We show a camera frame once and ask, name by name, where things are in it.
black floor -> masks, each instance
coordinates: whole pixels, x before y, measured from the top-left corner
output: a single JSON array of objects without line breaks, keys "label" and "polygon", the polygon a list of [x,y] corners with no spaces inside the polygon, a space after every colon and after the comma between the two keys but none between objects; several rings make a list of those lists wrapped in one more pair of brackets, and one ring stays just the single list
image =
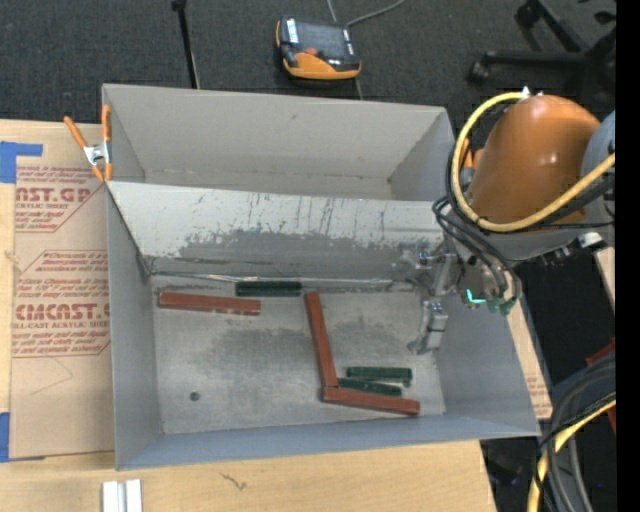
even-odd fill
[{"label": "black floor", "polygon": [[[352,38],[364,59],[363,98],[444,106],[458,130],[485,99],[527,86],[571,97],[603,119],[615,108],[615,95],[591,82],[581,93],[567,88],[566,69],[495,66],[481,83],[467,80],[483,52],[529,49],[514,21],[522,1],[406,0],[355,25]],[[391,3],[333,0],[341,22]],[[594,14],[616,12],[613,0],[549,0],[549,5],[588,44],[611,28]],[[274,62],[278,17],[329,21],[326,0],[189,0],[186,14],[203,89],[359,97],[353,83],[300,88]],[[563,51],[543,24],[532,33],[544,50]],[[0,0],[0,117],[60,121],[71,115],[77,122],[97,122],[105,82],[190,87],[170,0]],[[589,254],[556,266],[523,264],[518,273],[551,381],[558,383],[615,335],[599,273]],[[599,511],[617,510],[615,440],[609,434],[601,428],[581,441]],[[484,448],[499,509],[524,510],[535,440],[496,441]]]}]

metal rod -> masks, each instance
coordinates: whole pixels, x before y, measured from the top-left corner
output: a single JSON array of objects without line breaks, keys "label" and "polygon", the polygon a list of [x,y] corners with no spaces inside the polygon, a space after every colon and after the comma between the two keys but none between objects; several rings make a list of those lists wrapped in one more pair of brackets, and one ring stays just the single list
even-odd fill
[{"label": "metal rod", "polygon": [[182,32],[182,43],[184,44],[184,53],[187,58],[187,67],[189,68],[189,80],[191,81],[192,89],[200,89],[200,81],[198,80],[198,73],[196,72],[196,63],[191,51],[191,40],[189,39],[189,27],[187,25],[187,16],[185,15],[185,8],[187,7],[187,0],[171,0],[171,7],[178,13],[178,19],[180,20],[180,31]]}]

white bracket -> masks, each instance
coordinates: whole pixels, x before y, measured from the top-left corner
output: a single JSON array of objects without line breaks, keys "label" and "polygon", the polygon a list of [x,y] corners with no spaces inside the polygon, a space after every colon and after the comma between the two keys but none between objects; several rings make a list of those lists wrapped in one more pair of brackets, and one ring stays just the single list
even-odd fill
[{"label": "white bracket", "polygon": [[142,512],[142,481],[103,482],[102,512]]}]

bin floor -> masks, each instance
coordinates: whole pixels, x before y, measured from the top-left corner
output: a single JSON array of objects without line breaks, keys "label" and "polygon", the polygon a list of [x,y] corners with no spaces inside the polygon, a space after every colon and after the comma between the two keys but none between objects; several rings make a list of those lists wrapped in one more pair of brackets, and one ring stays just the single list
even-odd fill
[{"label": "bin floor", "polygon": [[[228,283],[155,277],[154,291],[226,295]],[[320,292],[338,377],[349,366],[408,367],[402,396],[444,412],[435,357],[407,349],[421,321],[416,293]],[[320,401],[302,297],[260,298],[259,316],[154,306],[157,386],[167,434],[395,417]]]}]

yellow cable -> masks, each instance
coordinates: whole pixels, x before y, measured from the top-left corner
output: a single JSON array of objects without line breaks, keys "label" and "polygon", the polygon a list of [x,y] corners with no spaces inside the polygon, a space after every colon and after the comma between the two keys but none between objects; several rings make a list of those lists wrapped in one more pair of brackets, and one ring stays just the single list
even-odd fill
[{"label": "yellow cable", "polygon": [[[580,420],[578,423],[571,425],[564,430],[561,430],[558,434],[556,434],[554,441],[554,451],[558,453],[562,447],[566,444],[566,442],[571,439],[571,437],[582,427],[584,427],[587,423],[589,423],[592,419],[600,416],[603,412],[611,409],[616,405],[616,399],[614,398],[611,402],[604,404],[600,409],[591,413],[589,416]],[[547,475],[547,470],[549,469],[549,453],[545,450],[538,461],[538,466],[536,471],[538,472],[538,477],[540,482],[544,481],[545,476]],[[538,512],[538,504],[540,501],[540,488],[538,487],[538,482],[536,482],[535,478],[531,482],[531,486],[529,487],[529,496],[527,500],[527,512]]]},{"label": "yellow cable", "polygon": [[471,128],[476,124],[480,116],[482,116],[482,114],[484,114],[487,110],[494,107],[498,103],[504,103],[506,101],[519,101],[528,97],[528,93],[525,92],[507,92],[504,94],[499,94],[498,96],[494,96],[493,98],[484,102],[475,110],[475,112],[473,112],[473,114],[471,114],[465,125],[462,127],[462,130],[460,131],[460,134],[456,141],[456,145],[454,147],[453,158],[451,160],[451,188],[458,206],[460,207],[460,210],[462,210],[462,212],[467,216],[467,218],[475,223],[478,227],[487,231],[492,231],[494,233],[509,233],[512,231],[517,231],[519,229],[528,228],[536,224],[537,222],[540,222],[541,220],[547,218],[549,215],[556,212],[557,210],[565,206],[569,201],[582,193],[589,185],[591,185],[595,180],[597,180],[600,176],[607,172],[609,168],[613,167],[616,161],[615,153],[612,153],[564,194],[545,206],[543,209],[529,215],[528,217],[525,217],[524,219],[499,224],[481,218],[480,215],[478,215],[473,210],[473,208],[471,208],[471,205],[467,202],[467,199],[464,196],[462,187],[460,185],[460,169],[458,168],[458,162],[460,161],[460,155],[465,145],[465,140],[467,139]]}]

